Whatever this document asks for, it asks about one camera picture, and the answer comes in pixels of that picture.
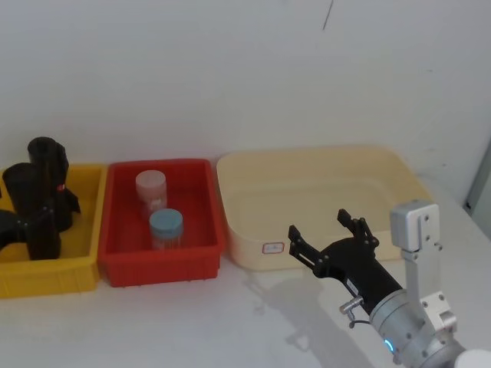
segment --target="white table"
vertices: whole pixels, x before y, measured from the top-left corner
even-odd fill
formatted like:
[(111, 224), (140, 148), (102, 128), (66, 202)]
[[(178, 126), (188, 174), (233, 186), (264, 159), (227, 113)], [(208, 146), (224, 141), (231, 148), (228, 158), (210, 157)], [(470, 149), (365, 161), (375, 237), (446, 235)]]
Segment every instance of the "white table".
[[(443, 290), (465, 347), (491, 350), (491, 242), (443, 190)], [(404, 284), (402, 261), (386, 263)], [(349, 330), (337, 281), (307, 270), (252, 273), (222, 260), (216, 280), (0, 301), (3, 367), (385, 368), (372, 327)], [(357, 311), (357, 317), (364, 318)]]

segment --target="yellow bin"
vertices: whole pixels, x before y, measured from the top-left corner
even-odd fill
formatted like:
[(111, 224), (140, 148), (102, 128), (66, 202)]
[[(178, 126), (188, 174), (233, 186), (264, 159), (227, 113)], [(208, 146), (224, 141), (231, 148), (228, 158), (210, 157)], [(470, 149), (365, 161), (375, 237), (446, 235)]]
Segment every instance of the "yellow bin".
[[(67, 187), (78, 196), (81, 214), (74, 213), (74, 224), (61, 233), (61, 257), (30, 261), (25, 244), (5, 247), (0, 251), (0, 297), (75, 293), (96, 288), (106, 175), (104, 165), (70, 166)], [(0, 189), (3, 195), (0, 209), (12, 210), (3, 180)]]

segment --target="black object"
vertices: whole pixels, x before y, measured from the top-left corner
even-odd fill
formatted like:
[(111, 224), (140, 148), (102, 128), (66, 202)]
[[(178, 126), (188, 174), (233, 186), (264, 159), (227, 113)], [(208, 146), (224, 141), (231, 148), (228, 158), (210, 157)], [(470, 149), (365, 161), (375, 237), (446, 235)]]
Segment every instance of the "black object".
[(356, 297), (363, 297), (363, 309), (370, 314), (387, 295), (401, 286), (375, 259), (375, 238), (364, 218), (352, 219), (345, 209), (340, 209), (338, 221), (353, 238), (335, 241), (322, 251), (310, 246), (293, 225), (288, 231), (290, 255), (310, 267), (317, 278), (335, 278)]
[(73, 223), (71, 213), (80, 213), (77, 196), (65, 186), (69, 166), (65, 149), (52, 138), (40, 136), (28, 144), (28, 152), (40, 172), (44, 197), (53, 199), (56, 228), (63, 232)]
[(61, 240), (54, 223), (53, 201), (45, 196), (42, 174), (31, 163), (18, 163), (3, 173), (17, 213), (0, 211), (0, 248), (26, 242), (31, 260), (60, 256)]

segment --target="plastic jar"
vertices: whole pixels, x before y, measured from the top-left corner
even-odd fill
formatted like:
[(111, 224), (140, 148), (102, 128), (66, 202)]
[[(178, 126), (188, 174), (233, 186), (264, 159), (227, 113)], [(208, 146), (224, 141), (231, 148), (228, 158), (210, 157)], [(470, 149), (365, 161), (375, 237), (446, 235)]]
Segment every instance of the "plastic jar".
[(180, 247), (183, 234), (183, 216), (175, 209), (160, 209), (150, 216), (152, 246), (155, 249)]
[(147, 170), (137, 175), (137, 193), (143, 202), (143, 213), (149, 216), (167, 207), (166, 176), (158, 170)]

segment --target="label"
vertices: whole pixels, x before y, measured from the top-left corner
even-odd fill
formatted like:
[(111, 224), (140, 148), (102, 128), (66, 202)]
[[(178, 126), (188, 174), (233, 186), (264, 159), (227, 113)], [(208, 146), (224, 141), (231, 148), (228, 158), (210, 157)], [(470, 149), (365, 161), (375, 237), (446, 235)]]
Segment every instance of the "label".
[(356, 286), (354, 286), (349, 278), (346, 279), (346, 285), (350, 288), (351, 291), (353, 291), (353, 294), (358, 295), (358, 289), (356, 288)]
[(279, 253), (283, 253), (285, 250), (285, 243), (276, 242), (276, 243), (265, 243), (262, 246), (262, 253), (264, 255), (277, 255)]

